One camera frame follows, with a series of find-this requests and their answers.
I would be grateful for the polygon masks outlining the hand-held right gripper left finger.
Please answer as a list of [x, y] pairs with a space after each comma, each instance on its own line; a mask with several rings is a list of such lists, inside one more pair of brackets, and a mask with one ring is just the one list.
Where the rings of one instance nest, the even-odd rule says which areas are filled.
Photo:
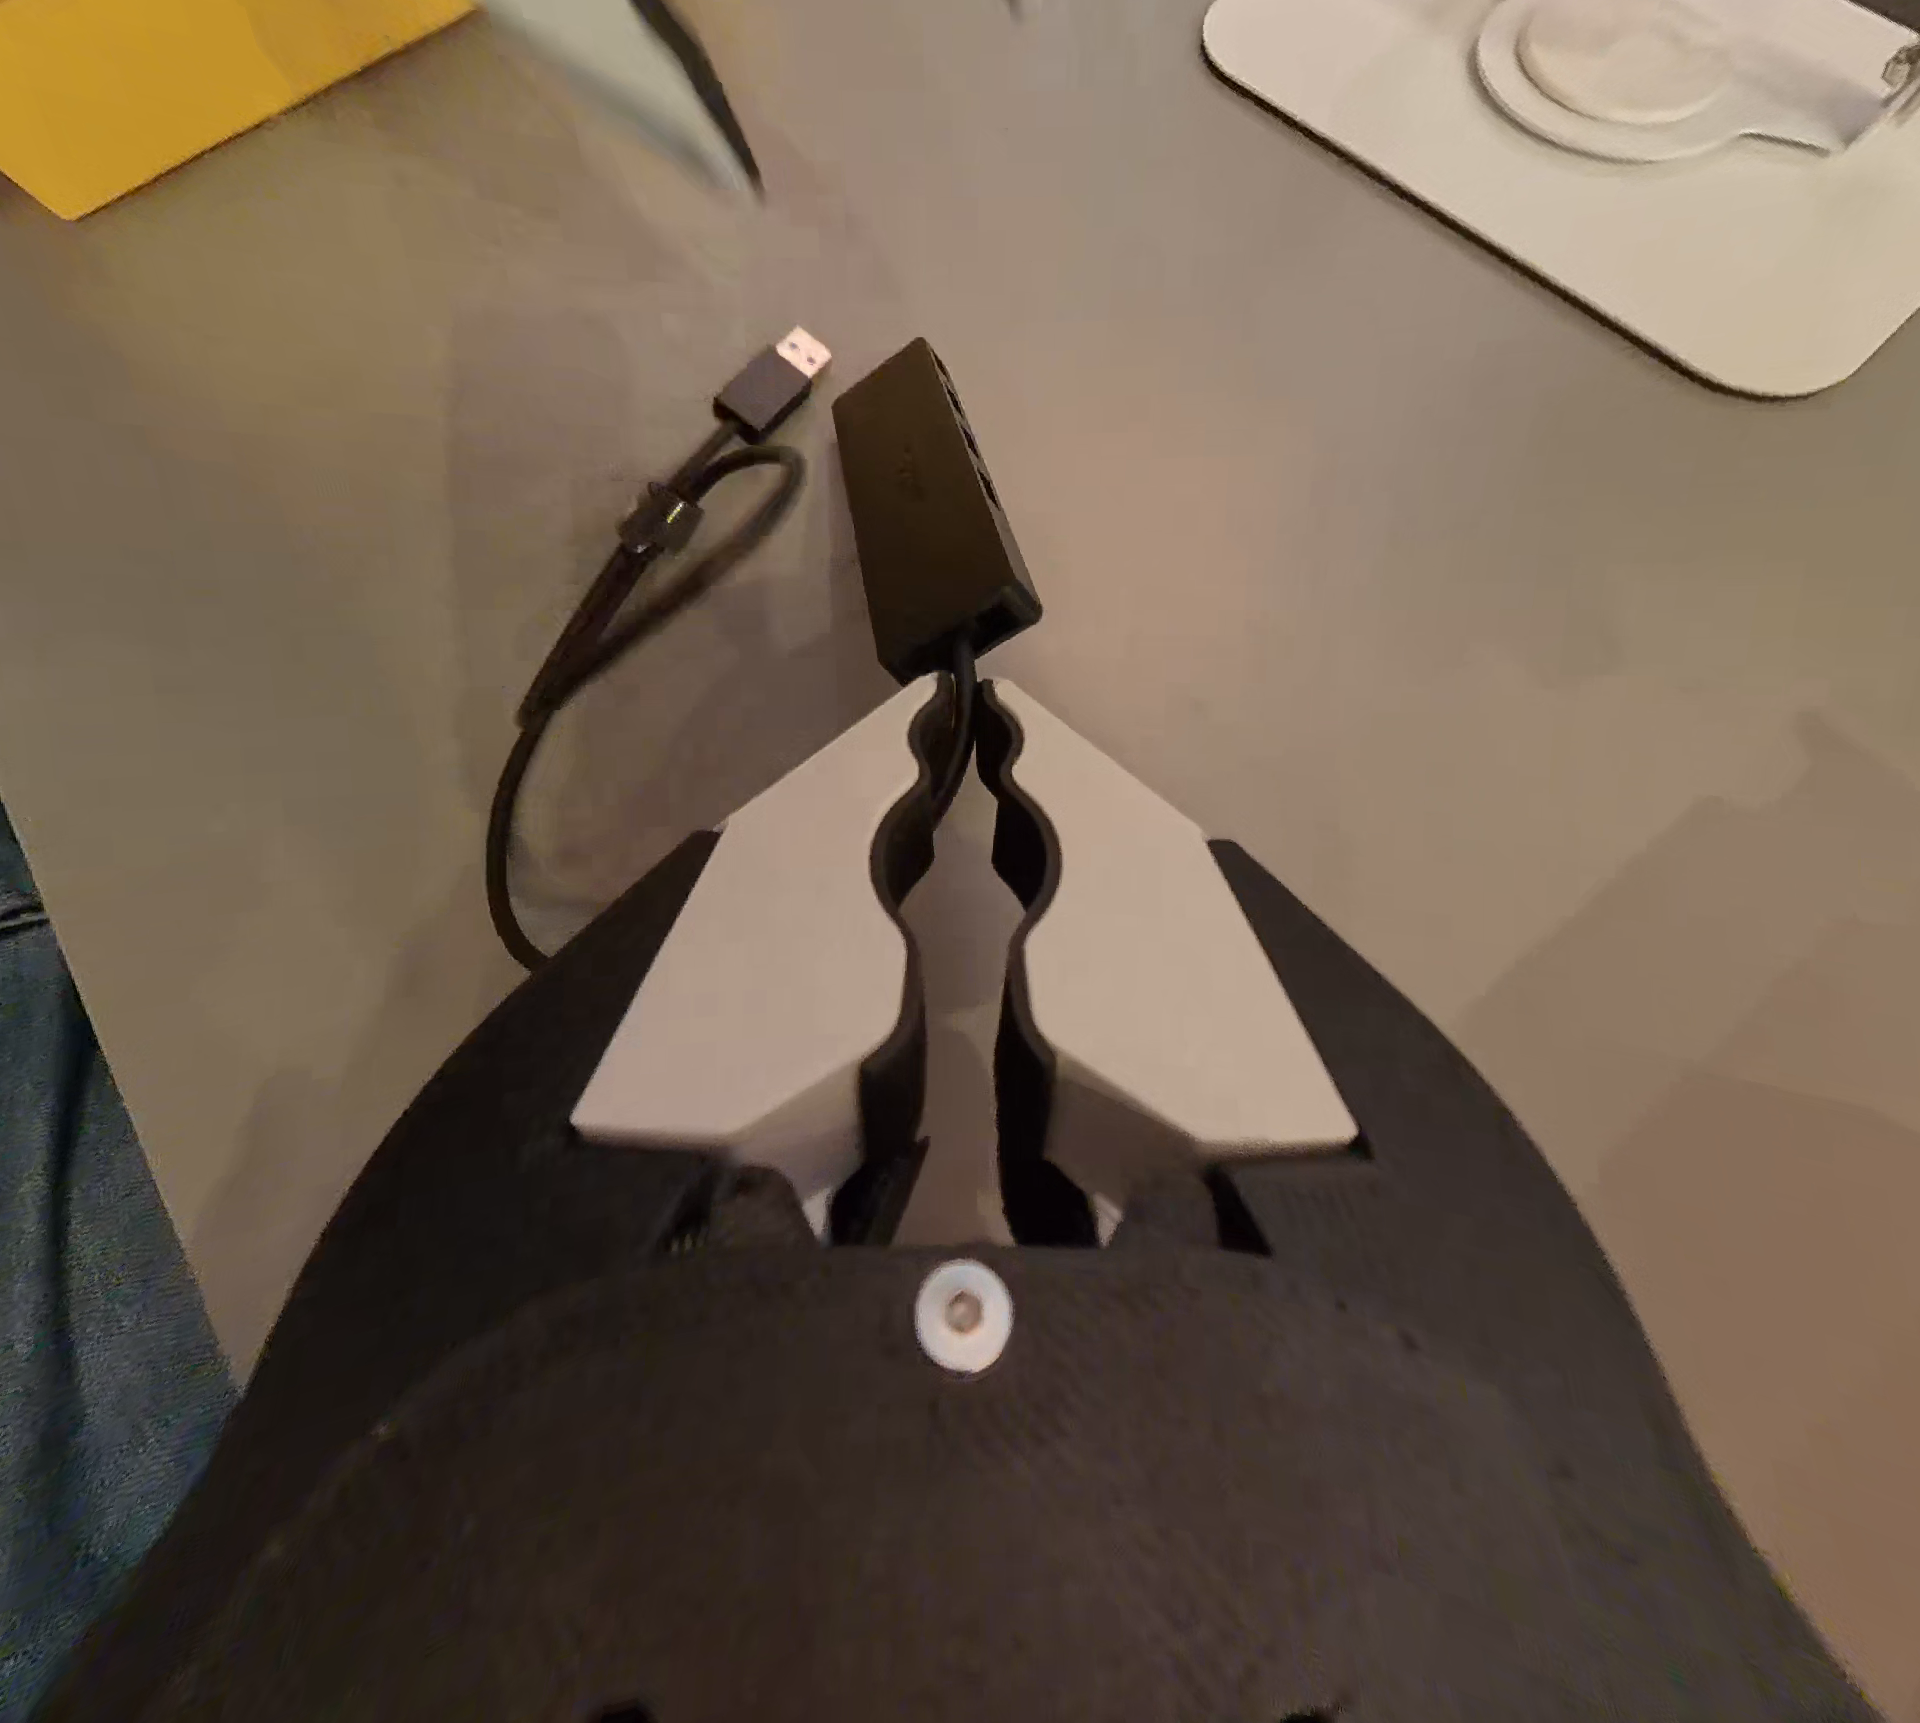
[[738, 808], [572, 1112], [588, 1142], [761, 1168], [814, 1230], [912, 1156], [939, 688], [916, 680]]

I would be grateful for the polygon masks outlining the person's blue jeans leg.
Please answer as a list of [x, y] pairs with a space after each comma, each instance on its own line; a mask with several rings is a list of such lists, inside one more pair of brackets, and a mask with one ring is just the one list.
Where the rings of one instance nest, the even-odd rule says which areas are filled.
[[29, 1720], [199, 1482], [235, 1388], [1, 822], [1, 1718]]

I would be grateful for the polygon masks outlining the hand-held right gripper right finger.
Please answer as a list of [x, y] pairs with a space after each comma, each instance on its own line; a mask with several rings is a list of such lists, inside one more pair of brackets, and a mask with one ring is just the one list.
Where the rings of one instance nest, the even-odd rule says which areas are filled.
[[1093, 1248], [1167, 1176], [1345, 1156], [1362, 1138], [1205, 832], [1008, 682], [971, 754], [1019, 908], [994, 1136], [1019, 1246]]

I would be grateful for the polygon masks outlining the black usb hub with cable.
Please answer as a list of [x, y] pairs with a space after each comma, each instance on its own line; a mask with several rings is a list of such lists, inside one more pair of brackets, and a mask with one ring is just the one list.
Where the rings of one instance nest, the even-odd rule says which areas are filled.
[[[778, 440], [810, 400], [830, 352], [803, 328], [761, 346], [709, 400], [709, 430], [649, 482], [620, 522], [516, 714], [483, 836], [483, 896], [491, 932], [521, 970], [548, 954], [516, 916], [516, 810], [554, 718], [629, 650], [701, 602], [751, 558], [797, 504], [803, 456]], [[832, 404], [835, 460], [876, 658], [898, 684], [938, 678], [941, 716], [931, 752], [929, 824], [957, 798], [975, 750], [980, 658], [1033, 628], [1043, 606], [1005, 516], [978, 436], [946, 364], [916, 340]], [[653, 568], [697, 538], [714, 488], [770, 472], [775, 488], [708, 556], [641, 604]]]

